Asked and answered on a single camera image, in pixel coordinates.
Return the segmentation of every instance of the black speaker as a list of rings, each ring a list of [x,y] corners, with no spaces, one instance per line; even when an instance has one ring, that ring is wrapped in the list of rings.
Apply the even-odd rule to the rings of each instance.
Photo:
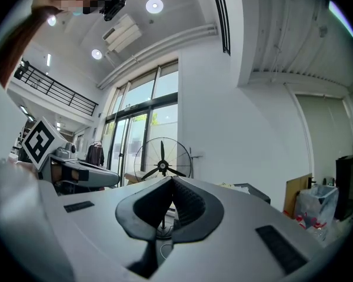
[[[336,187],[339,198],[335,218],[343,220],[353,213],[353,156],[336,160]]]

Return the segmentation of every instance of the black headset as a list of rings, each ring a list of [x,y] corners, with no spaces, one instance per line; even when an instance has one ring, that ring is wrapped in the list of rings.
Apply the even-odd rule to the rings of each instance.
[[[105,21],[110,21],[112,18],[124,7],[126,0],[96,0],[91,1],[89,7],[84,7],[82,12],[84,14],[91,14],[98,8],[100,14],[104,15]]]

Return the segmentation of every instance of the round ceiling light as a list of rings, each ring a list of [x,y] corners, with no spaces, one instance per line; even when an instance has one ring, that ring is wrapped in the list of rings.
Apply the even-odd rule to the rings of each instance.
[[[151,14],[158,14],[164,8],[164,3],[161,0],[149,0],[146,3],[146,10]]]
[[[56,24],[56,17],[55,17],[55,16],[49,17],[48,20],[47,20],[47,22],[48,22],[48,24],[49,24],[50,26],[55,26],[55,24]]]
[[[94,49],[92,51],[92,57],[95,59],[101,59],[102,58],[102,52],[99,51],[98,49]]]

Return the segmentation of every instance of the ceiling light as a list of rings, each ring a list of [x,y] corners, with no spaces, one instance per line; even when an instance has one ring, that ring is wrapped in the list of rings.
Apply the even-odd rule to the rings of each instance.
[[[51,54],[47,54],[47,66],[51,64]]]
[[[145,7],[151,14],[158,14],[163,10],[164,3],[161,0],[149,0]]]
[[[22,111],[25,113],[25,114],[28,114],[28,111],[23,107],[23,106],[19,106],[21,109],[22,109]]]
[[[95,59],[101,59],[102,58],[102,52],[99,51],[98,49],[94,49],[92,51],[92,57]]]
[[[348,20],[346,19],[346,17],[344,16],[344,14],[337,7],[337,5],[334,4],[332,1],[330,1],[328,8],[335,15],[335,17],[339,19],[339,21],[343,24],[343,26],[345,26],[347,31],[353,37],[353,29],[352,29],[351,25],[349,24]]]
[[[55,26],[55,24],[56,24],[56,17],[55,17],[55,16],[49,17],[48,20],[47,20],[47,22],[48,22],[48,24],[49,24],[50,26]]]

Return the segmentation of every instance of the black fan blade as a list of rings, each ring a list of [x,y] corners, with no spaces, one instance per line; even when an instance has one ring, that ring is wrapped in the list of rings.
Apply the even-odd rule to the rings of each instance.
[[[147,177],[150,177],[153,173],[155,173],[157,170],[159,170],[158,169],[158,167],[157,168],[155,168],[155,169],[153,169],[153,170],[151,170],[150,172],[148,172],[145,176],[143,176],[142,178],[141,178],[141,180],[145,180]]]
[[[161,160],[165,160],[165,149],[164,149],[164,143],[161,141]]]
[[[181,173],[175,169],[172,169],[172,168],[167,168],[167,170],[169,170],[170,172],[172,172],[173,174],[176,174],[177,176],[186,176],[184,173]]]

